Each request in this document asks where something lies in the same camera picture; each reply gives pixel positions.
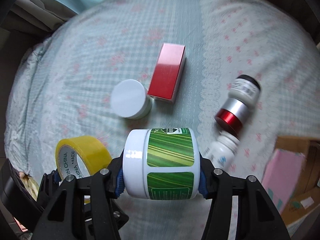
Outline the white plastic bottle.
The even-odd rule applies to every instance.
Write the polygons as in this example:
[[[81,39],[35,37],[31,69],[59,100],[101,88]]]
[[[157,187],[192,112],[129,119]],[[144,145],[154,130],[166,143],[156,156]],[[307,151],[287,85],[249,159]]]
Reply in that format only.
[[[221,131],[220,135],[213,141],[205,153],[215,168],[227,171],[235,158],[240,141],[237,137],[226,131]]]

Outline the grey brown curtain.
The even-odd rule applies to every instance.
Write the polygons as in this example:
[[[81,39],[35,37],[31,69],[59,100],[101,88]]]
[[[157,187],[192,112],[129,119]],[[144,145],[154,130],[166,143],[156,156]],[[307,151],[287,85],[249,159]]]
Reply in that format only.
[[[40,35],[56,31],[75,15],[76,12],[56,0],[16,0],[1,27]]]

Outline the red silver round tin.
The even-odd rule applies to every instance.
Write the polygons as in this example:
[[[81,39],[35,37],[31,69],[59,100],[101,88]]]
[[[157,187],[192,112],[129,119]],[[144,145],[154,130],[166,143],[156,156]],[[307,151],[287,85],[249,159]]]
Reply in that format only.
[[[214,119],[224,131],[238,137],[251,113],[243,102],[228,98]]]

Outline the white jar green label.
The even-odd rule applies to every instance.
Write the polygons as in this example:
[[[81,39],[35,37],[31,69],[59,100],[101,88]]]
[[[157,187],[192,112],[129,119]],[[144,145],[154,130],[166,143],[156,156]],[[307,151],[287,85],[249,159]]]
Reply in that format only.
[[[123,151],[123,180],[127,193],[135,198],[194,198],[200,183],[200,152],[193,130],[132,130]]]

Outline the red rectangular box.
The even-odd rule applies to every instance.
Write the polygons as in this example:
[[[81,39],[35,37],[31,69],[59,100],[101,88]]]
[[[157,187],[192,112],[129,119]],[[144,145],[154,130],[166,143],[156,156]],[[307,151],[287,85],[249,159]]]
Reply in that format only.
[[[174,103],[185,64],[185,45],[163,43],[151,78],[148,95]]]

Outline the cardboard box pink lining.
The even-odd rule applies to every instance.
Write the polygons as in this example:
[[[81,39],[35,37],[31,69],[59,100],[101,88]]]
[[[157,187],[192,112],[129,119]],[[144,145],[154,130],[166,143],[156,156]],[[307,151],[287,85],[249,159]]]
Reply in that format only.
[[[262,185],[293,236],[319,207],[319,139],[279,136]]]

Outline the yellow tape roll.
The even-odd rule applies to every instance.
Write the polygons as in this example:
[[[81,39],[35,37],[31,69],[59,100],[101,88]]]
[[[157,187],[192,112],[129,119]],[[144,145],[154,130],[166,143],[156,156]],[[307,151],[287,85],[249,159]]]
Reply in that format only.
[[[111,160],[103,143],[89,135],[62,139],[55,150],[57,171],[61,179],[68,175],[78,179],[92,176],[108,167]]]

